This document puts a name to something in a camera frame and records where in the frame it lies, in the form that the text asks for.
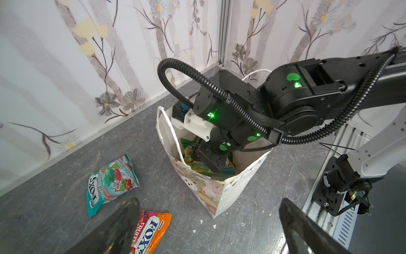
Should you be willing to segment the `green tea candy bag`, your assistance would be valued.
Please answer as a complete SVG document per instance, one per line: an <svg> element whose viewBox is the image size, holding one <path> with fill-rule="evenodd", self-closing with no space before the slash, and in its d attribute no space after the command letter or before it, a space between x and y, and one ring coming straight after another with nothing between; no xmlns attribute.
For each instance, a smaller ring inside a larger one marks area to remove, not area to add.
<svg viewBox="0 0 406 254"><path fill-rule="evenodd" d="M184 161L187 165L191 167L193 171L208 176L216 181L224 181L236 175L236 168L235 164L233 163L233 154L229 155L225 163L224 169L219 172L214 172L210 170L203 162L199 161L198 159L193 159L192 150L195 147L195 143L197 142L197 140L198 137L195 137L193 140L188 140L184 138L180 139L182 147L184 148Z"/></svg>

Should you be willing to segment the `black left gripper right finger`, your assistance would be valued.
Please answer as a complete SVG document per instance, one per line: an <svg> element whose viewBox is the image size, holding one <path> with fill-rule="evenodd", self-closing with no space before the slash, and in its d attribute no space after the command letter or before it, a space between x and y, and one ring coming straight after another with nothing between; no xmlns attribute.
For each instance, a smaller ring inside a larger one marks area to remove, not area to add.
<svg viewBox="0 0 406 254"><path fill-rule="evenodd" d="M349 253L287 198L281 201L279 217L290 254Z"/></svg>

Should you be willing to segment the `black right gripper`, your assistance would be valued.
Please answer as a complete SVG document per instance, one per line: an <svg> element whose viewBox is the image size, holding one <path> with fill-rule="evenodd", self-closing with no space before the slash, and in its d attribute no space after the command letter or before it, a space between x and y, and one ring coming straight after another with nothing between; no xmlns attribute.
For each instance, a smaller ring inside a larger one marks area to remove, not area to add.
<svg viewBox="0 0 406 254"><path fill-rule="evenodd" d="M243 148L230 131L215 127L210 132L210 140L198 142L196 156L211 171L219 173L224 170L229 155Z"/></svg>

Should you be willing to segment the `white patterned paper bag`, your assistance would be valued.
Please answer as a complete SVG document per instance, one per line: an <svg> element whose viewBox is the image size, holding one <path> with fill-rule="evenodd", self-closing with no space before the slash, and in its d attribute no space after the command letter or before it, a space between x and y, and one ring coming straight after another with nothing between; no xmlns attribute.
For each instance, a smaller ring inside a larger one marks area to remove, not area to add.
<svg viewBox="0 0 406 254"><path fill-rule="evenodd" d="M210 215L217 217L237 200L268 156L272 144L267 136L253 131L228 106L204 87L199 88L191 101L193 106L189 108L193 109L195 115L214 124L215 127L230 131L234 139L243 145L243 148L232 152L236 175L224 181L213 180L193 171L184 161L184 148L180 139L193 140L197 136L172 125L172 107L167 110L158 108L156 129L174 170ZM196 149L201 140L198 137L192 150L193 159L197 159Z"/></svg>

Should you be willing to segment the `teal mint candy bag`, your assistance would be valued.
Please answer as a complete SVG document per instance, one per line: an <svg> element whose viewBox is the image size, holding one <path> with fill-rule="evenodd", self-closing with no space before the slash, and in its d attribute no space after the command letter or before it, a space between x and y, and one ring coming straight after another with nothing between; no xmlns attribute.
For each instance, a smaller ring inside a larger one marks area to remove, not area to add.
<svg viewBox="0 0 406 254"><path fill-rule="evenodd" d="M95 216L103 204L139 186L139 179L127 154L92 172L86 192L88 216Z"/></svg>

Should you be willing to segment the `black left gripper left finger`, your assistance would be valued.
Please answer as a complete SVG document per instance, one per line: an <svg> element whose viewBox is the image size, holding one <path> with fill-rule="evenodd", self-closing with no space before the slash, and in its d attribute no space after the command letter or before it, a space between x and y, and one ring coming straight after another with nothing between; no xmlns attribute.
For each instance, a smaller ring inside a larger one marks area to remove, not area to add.
<svg viewBox="0 0 406 254"><path fill-rule="evenodd" d="M67 254L128 254L140 218L140 202L128 200Z"/></svg>

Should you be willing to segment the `orange fruits candy bag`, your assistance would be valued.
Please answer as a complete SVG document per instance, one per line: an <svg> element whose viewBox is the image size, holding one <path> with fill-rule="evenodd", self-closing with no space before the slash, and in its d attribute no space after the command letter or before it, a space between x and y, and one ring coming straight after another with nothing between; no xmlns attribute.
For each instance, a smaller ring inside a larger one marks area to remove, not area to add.
<svg viewBox="0 0 406 254"><path fill-rule="evenodd" d="M147 210L130 213L131 245L124 245L119 254L153 254L165 232L172 215Z"/></svg>

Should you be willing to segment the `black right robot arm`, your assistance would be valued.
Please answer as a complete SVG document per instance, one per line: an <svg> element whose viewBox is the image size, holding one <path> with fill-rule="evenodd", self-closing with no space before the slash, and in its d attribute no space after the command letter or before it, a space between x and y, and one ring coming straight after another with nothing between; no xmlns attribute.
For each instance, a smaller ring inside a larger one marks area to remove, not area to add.
<svg viewBox="0 0 406 254"><path fill-rule="evenodd" d="M200 83L193 109L214 127L208 141L196 142L192 157L219 172L231 153L259 139L308 144L359 110L405 102L406 50L290 63L257 88L224 69Z"/></svg>

